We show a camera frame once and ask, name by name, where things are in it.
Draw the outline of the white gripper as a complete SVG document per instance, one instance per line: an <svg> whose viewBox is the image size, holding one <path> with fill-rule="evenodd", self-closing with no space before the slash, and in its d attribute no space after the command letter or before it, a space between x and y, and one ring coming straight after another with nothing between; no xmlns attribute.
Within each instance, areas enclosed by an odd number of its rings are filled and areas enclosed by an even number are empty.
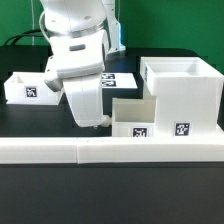
<svg viewBox="0 0 224 224"><path fill-rule="evenodd" d="M101 125L104 120L101 74L64 79L63 85L76 124Z"/></svg>

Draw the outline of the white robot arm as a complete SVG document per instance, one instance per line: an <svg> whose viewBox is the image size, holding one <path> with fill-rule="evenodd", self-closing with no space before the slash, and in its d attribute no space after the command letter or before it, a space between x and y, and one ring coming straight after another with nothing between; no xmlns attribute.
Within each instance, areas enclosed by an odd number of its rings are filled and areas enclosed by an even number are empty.
<svg viewBox="0 0 224 224"><path fill-rule="evenodd" d="M42 34L53 55L45 84L64 91L76 124L108 126L103 113L102 73L106 59L126 50L116 18L116 0L40 0Z"/></svg>

